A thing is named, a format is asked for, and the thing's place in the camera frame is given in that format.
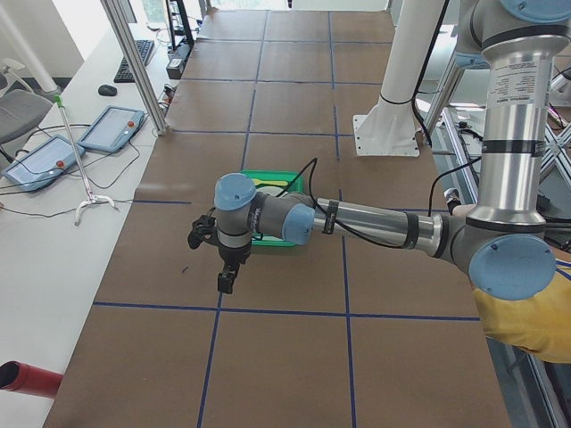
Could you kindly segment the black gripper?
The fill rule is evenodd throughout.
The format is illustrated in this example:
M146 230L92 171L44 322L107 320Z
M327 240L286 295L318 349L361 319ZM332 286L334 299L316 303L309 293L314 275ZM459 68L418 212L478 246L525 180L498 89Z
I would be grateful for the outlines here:
M220 243L219 255L228 271L222 271L218 274L218 291L224 294L232 294L240 266L244 265L251 255L251 244L248 243L241 247L233 248Z

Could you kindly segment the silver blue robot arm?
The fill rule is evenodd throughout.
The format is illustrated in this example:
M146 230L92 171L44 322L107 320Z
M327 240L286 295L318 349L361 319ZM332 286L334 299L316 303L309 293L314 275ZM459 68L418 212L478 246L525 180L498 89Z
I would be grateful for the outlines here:
M220 292L231 293L255 234L303 245L310 234L352 235L375 245L421 250L468 275L501 300L542 291L556 272L536 209L553 58L570 41L567 1L465 1L458 46L490 67L476 206L464 217L419 216L311 194L271 196L241 173L215 187L211 237L224 266Z

